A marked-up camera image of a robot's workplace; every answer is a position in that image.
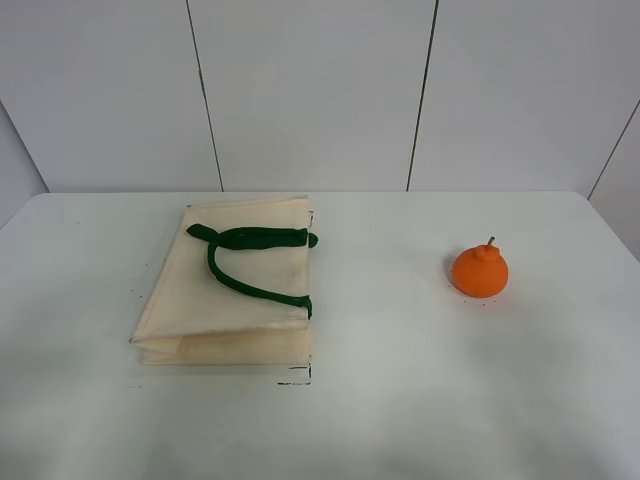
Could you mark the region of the white linen bag green handles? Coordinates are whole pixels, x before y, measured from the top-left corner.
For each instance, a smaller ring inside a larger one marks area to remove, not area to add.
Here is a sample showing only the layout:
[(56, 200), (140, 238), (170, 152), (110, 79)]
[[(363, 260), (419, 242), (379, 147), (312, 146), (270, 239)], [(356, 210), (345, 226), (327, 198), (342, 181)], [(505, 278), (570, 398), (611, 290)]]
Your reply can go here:
[(146, 365), (305, 365), (311, 202), (189, 205), (130, 339)]

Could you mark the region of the orange with stem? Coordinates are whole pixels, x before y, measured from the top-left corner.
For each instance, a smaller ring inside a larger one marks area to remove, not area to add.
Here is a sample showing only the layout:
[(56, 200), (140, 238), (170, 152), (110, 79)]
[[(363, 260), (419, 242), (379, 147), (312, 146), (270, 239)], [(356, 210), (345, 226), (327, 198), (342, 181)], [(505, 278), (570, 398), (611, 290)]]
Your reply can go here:
[(473, 298), (489, 298), (502, 292), (509, 280), (509, 268), (492, 236), (463, 251), (451, 267), (453, 286)]

